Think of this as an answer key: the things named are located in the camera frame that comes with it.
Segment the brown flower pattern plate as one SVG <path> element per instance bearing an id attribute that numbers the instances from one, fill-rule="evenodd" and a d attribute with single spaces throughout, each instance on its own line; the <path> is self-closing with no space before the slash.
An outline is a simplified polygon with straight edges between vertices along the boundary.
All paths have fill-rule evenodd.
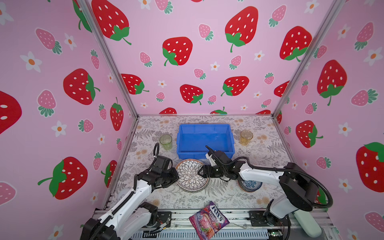
<path id="1" fill-rule="evenodd" d="M 200 160 L 186 159 L 177 164 L 178 186 L 185 192 L 198 193 L 204 190 L 210 178 L 201 177 L 198 172 L 205 164 Z"/>

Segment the blue floral bowl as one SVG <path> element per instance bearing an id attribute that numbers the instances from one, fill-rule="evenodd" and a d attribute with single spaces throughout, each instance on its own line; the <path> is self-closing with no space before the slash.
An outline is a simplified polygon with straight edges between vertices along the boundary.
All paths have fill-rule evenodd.
<path id="1" fill-rule="evenodd" d="M 262 187 L 262 182 L 238 180 L 240 188 L 248 193 L 253 193 Z"/>

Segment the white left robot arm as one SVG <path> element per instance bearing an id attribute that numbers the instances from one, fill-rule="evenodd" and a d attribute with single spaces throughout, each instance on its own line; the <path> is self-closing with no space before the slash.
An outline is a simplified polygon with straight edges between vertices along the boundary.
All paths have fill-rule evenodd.
<path id="1" fill-rule="evenodd" d="M 140 228 L 157 222 L 158 209 L 144 200 L 157 189 L 177 182 L 177 170 L 170 158 L 157 156 L 150 167 L 134 177 L 134 185 L 108 212 L 89 219 L 81 240 L 128 240 Z"/>

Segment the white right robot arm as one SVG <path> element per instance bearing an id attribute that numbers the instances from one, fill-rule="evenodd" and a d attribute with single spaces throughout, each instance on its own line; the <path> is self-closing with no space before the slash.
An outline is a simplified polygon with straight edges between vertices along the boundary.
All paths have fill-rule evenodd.
<path id="1" fill-rule="evenodd" d="M 288 163 L 282 168 L 255 166 L 247 157 L 231 160 L 224 152 L 211 148 L 208 148 L 206 158 L 210 164 L 202 166 L 198 171 L 203 178 L 220 178 L 226 182 L 256 181 L 283 189 L 284 193 L 271 200 L 266 210 L 258 214 L 260 224 L 279 225 L 293 214 L 309 237 L 317 238 L 322 234 L 320 225 L 310 212 L 315 208 L 330 208 L 333 204 L 332 196 L 323 184 L 297 164 Z"/>

